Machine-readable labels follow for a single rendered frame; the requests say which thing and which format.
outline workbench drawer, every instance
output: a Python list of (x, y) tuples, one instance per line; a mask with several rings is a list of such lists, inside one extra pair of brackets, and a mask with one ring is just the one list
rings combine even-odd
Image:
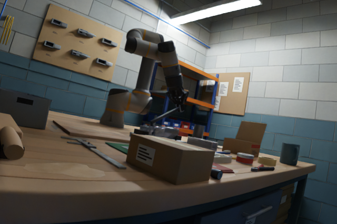
[(278, 189), (222, 209), (197, 215), (194, 224), (270, 224), (276, 219), (282, 196)]

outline paper pinned on board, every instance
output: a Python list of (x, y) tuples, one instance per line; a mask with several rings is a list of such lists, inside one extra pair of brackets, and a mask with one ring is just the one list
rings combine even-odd
[(219, 96), (227, 96), (229, 82), (220, 82)]
[(233, 85), (233, 93), (242, 93), (244, 77), (235, 77)]
[(207, 80), (206, 93), (212, 93), (214, 90), (215, 80)]
[(214, 111), (219, 111), (221, 96), (216, 96), (214, 101)]

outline cork bulletin board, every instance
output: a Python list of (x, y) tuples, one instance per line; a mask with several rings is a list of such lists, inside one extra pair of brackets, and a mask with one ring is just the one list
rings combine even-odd
[[(219, 73), (219, 82), (217, 85), (216, 96), (220, 98), (219, 110), (215, 113), (232, 114), (232, 115), (244, 115), (246, 109), (248, 86), (249, 86), (250, 73)], [(234, 88), (237, 86), (234, 81), (242, 81), (241, 88)], [(207, 90), (207, 81), (204, 81), (202, 85), (201, 101), (211, 103), (212, 102), (212, 90)], [(226, 94), (226, 96), (220, 96), (219, 90)], [(199, 107), (199, 110), (209, 111), (209, 108)]]
[[(53, 18), (66, 23), (68, 27), (61, 28), (51, 24)], [(96, 37), (89, 38), (78, 34), (79, 28), (95, 34)], [(122, 36), (121, 32), (51, 4), (43, 22), (33, 59), (111, 81)], [(117, 43), (117, 47), (103, 44), (102, 38)], [(61, 49), (43, 46), (45, 40), (60, 45)], [(83, 59), (71, 55), (73, 49), (89, 55), (90, 58)], [(108, 67), (98, 64), (97, 58), (111, 62), (113, 65)]]

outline wooden tabletop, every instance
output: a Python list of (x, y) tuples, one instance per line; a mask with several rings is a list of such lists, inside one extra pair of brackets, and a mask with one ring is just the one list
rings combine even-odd
[[(196, 206), (264, 187), (315, 171), (315, 165), (279, 163), (275, 171), (250, 172), (251, 166), (224, 166), (235, 174), (221, 180), (175, 186), (126, 163), (126, 155), (105, 140), (90, 139), (98, 150), (127, 167), (118, 170), (81, 145), (68, 144), (53, 120), (98, 123), (97, 120), (49, 112), (45, 130), (24, 128), (25, 155), (0, 159), (0, 223), (64, 223), (145, 215)], [(128, 136), (131, 126), (118, 129)]]

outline mug handle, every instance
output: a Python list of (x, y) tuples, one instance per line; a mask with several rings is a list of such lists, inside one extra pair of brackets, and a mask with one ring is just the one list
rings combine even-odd
[(296, 147), (296, 157), (295, 157), (295, 159), (293, 160), (293, 162), (296, 161), (296, 159), (299, 157), (299, 154), (300, 154), (300, 148), (299, 148), (299, 147)]

